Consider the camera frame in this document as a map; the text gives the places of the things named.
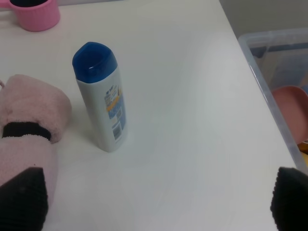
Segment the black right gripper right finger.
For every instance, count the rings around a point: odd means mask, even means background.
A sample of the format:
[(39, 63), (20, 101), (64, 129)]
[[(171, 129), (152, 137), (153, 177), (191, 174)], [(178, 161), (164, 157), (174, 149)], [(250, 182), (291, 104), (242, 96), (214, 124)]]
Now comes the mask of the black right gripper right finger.
[(295, 168), (280, 167), (270, 210), (279, 231), (306, 231), (308, 176)]

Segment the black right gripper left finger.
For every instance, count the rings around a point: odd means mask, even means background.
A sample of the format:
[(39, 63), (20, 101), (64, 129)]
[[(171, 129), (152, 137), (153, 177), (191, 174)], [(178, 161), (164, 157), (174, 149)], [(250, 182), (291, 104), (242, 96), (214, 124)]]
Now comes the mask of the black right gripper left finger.
[(43, 169), (29, 167), (0, 187), (0, 229), (40, 231), (49, 210)]

